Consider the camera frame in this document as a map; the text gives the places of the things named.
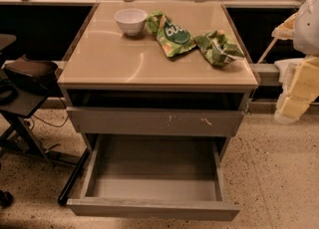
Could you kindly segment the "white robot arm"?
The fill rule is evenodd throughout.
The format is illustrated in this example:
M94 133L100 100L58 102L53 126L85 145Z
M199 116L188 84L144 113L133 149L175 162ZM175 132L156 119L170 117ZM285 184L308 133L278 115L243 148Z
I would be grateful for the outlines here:
M283 93L274 118L289 124L299 120L319 97L319 0L306 0L271 36L291 39L294 49L305 55L301 63L289 63L281 75Z

